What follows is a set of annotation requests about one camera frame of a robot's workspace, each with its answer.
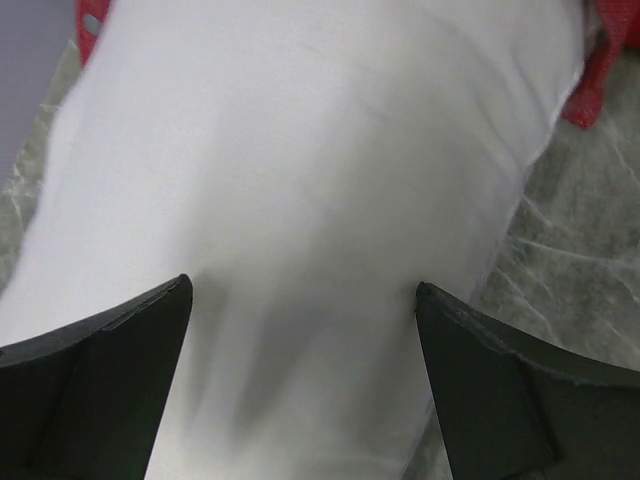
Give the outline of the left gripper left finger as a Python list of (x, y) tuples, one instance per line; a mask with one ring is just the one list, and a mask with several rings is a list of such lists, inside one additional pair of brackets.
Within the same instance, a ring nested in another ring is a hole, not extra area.
[(180, 275), (2, 347), (2, 478), (143, 478), (192, 302), (192, 282)]

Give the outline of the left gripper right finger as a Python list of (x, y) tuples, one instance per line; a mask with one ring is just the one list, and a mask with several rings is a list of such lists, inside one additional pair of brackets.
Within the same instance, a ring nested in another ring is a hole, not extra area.
[(456, 479), (636, 479), (639, 374), (484, 315), (433, 284), (416, 322)]

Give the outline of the white pillow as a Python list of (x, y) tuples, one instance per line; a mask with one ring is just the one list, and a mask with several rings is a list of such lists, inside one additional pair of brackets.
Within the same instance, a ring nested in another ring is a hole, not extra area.
[(117, 1), (49, 135), (13, 343), (185, 273), (152, 479), (398, 479), (429, 281), (471, 297), (584, 61), (580, 1)]

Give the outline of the red pillowcase with grey print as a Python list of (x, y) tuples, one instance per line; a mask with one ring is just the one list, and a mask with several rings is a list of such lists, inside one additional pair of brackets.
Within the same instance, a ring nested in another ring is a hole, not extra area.
[[(600, 116), (607, 77), (626, 48), (639, 48), (639, 2), (637, 0), (594, 1), (599, 26), (596, 40), (585, 62), (578, 86), (570, 96), (563, 118), (587, 130)], [(85, 65), (96, 44), (110, 3), (79, 0), (75, 3), (76, 45)]]

